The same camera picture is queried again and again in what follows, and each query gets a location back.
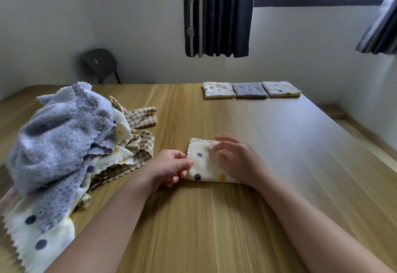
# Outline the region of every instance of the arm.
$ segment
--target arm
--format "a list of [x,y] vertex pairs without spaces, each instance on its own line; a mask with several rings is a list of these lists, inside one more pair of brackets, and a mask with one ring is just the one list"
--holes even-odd
[[116,272],[146,199],[161,184],[171,187],[185,178],[192,165],[180,151],[161,151],[112,196],[46,273]]
[[292,244],[313,273],[393,273],[326,215],[275,176],[250,145],[216,137],[221,166],[255,188],[271,206]]

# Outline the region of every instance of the table surface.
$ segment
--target table surface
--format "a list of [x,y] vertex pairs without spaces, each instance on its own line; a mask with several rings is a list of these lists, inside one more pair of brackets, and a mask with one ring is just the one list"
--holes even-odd
[[[32,86],[0,103],[2,163],[19,128],[40,107],[35,96],[60,86]],[[397,270],[397,174],[305,96],[204,100],[200,84],[97,85],[125,108],[156,106],[154,153],[187,150],[192,137],[226,131],[253,145],[269,167],[306,199]],[[78,234],[132,176],[92,192],[72,220]],[[0,194],[12,182],[0,171]],[[5,231],[0,264],[23,272]],[[183,180],[146,203],[118,272],[307,272],[275,214],[255,190]]]

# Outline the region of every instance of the hand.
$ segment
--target hand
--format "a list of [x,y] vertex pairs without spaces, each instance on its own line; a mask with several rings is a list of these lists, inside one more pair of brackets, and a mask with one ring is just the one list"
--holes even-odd
[[151,193],[160,185],[172,187],[179,179],[186,177],[193,160],[178,150],[162,150],[157,157],[149,160],[138,172],[138,178],[150,186]]
[[261,178],[271,174],[268,166],[249,144],[241,143],[226,133],[215,139],[220,143],[212,148],[212,155],[219,160],[222,169],[238,181],[256,189]]

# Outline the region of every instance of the chair backrest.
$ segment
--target chair backrest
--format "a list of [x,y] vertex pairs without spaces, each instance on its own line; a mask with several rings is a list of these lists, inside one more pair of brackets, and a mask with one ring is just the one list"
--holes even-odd
[[97,48],[90,50],[83,54],[83,60],[91,67],[97,75],[99,83],[102,83],[109,75],[114,73],[117,69],[117,61],[104,48]]

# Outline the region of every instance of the curtain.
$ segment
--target curtain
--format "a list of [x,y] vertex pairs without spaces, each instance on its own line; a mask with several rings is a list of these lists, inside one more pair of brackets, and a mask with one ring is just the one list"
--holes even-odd
[[254,0],[184,0],[184,4],[188,57],[248,56]]
[[356,50],[364,54],[397,54],[397,0],[384,0]]

